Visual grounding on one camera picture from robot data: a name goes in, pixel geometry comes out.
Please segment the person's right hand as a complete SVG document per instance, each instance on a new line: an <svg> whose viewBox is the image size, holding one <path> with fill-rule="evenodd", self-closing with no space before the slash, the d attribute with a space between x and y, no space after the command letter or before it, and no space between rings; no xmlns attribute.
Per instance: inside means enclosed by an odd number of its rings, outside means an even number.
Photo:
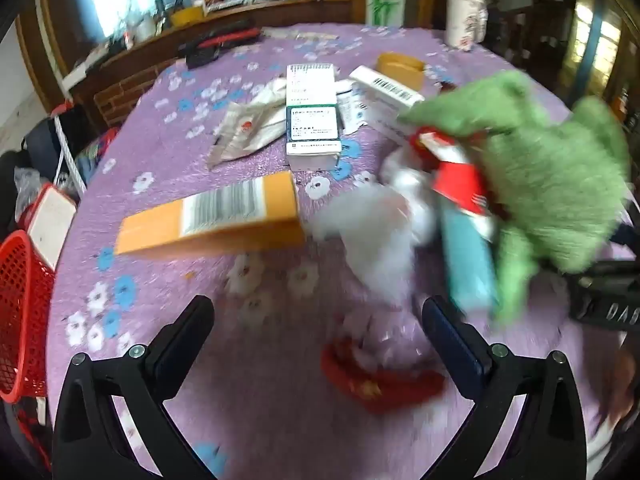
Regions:
<svg viewBox="0 0 640 480"><path fill-rule="evenodd" d="M631 344L623 344L616 354L615 363L608 375L599 429L615 427L634 407L634 390L639 377L639 364Z"/></svg>

